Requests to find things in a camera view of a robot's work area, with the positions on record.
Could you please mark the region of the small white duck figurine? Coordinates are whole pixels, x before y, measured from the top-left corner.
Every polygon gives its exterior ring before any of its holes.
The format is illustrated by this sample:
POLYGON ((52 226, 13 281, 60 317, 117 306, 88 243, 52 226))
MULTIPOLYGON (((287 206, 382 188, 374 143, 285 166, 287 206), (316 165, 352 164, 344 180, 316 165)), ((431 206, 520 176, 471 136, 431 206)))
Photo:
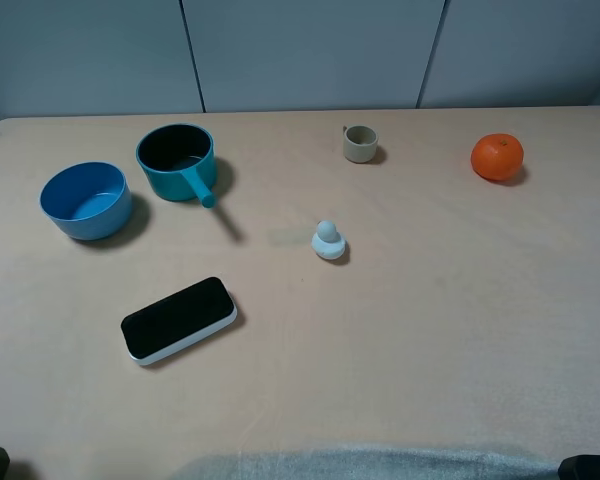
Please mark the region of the small white duck figurine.
POLYGON ((327 220, 320 221, 311 240, 314 252, 324 260, 337 260, 346 250, 346 239, 336 225, 327 220))

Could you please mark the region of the small beige cup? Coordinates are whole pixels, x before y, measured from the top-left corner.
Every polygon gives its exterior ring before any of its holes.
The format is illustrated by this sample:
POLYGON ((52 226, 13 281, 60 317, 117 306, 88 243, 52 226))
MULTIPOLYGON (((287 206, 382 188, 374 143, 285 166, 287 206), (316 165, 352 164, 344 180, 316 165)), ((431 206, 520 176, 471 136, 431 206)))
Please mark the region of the small beige cup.
POLYGON ((343 155, 352 163, 370 162, 376 155, 378 135, 370 127, 352 125, 343 127, 343 155))

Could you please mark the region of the blue round bowl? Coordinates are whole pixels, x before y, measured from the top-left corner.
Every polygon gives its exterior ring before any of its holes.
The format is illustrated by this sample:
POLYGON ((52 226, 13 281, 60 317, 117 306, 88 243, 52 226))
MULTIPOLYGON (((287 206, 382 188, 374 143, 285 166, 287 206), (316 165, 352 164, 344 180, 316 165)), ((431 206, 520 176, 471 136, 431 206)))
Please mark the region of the blue round bowl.
POLYGON ((105 162, 80 163, 57 173, 43 187, 39 203, 63 233, 80 241, 115 234, 133 207, 123 172, 105 162))

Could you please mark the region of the black and white case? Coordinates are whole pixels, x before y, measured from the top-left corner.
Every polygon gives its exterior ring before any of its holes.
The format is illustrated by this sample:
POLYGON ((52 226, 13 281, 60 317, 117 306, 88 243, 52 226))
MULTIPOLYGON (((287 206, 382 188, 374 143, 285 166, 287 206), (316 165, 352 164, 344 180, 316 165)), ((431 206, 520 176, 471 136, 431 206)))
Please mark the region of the black and white case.
POLYGON ((217 277, 208 277, 124 317, 121 332, 140 366, 160 362, 230 326, 237 306, 217 277))

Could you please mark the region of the grey cloth at bottom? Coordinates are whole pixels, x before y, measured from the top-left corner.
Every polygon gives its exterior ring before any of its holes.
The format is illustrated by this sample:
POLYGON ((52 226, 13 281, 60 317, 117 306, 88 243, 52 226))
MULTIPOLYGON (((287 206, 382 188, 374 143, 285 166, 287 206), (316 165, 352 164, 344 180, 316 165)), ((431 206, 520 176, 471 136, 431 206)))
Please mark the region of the grey cloth at bottom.
POLYGON ((476 450, 356 447, 209 455, 174 479, 557 479, 558 466, 476 450))

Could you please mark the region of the orange mandarin fruit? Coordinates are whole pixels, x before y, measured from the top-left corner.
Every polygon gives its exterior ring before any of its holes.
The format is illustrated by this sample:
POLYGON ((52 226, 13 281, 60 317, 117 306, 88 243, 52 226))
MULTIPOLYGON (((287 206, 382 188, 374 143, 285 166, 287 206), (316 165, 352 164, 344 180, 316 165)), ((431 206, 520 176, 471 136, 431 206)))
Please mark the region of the orange mandarin fruit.
POLYGON ((470 162, 476 174, 490 181, 506 181, 521 169, 524 149, 509 134, 494 133, 482 137, 473 147, 470 162))

